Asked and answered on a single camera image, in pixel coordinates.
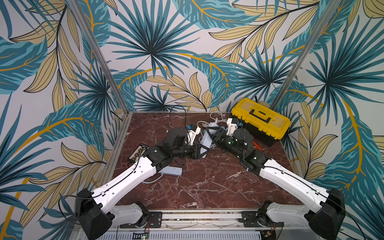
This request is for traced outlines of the grey power strip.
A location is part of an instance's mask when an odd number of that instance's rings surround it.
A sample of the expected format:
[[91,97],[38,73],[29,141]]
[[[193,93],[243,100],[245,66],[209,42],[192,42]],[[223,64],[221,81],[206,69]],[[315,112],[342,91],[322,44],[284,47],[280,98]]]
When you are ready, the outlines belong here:
[[201,155],[204,154],[202,158],[205,158],[207,156],[209,149],[211,148],[211,145],[213,143],[212,136],[214,135],[214,133],[217,131],[218,128],[219,128],[219,125],[217,123],[211,122],[204,130],[203,138],[200,141],[200,144],[202,145]]
[[171,167],[167,166],[160,170],[162,175],[170,175],[170,176],[181,176],[183,169],[180,167]]

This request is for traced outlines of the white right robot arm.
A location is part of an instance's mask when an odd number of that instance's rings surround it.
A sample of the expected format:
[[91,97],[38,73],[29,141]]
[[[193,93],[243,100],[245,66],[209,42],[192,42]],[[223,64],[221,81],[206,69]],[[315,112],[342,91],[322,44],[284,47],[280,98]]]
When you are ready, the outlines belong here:
[[221,149],[237,157],[248,172],[269,180],[300,200],[302,206],[276,206],[269,203],[265,211],[273,223],[295,223],[309,227],[326,240],[335,240],[346,216],[345,199],[341,191],[327,190],[292,173],[276,160],[254,148],[253,136],[237,129],[232,136],[221,127],[209,127],[207,134]]

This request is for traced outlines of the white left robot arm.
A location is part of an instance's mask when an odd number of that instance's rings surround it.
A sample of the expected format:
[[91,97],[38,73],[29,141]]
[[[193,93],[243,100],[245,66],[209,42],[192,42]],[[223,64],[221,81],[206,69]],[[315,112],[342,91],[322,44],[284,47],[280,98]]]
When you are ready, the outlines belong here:
[[89,240],[95,240],[113,225],[121,224],[116,204],[144,180],[168,167],[175,158],[200,159],[210,143],[193,143],[193,131],[175,128],[164,140],[144,151],[127,170],[99,188],[83,189],[76,195],[75,217]]

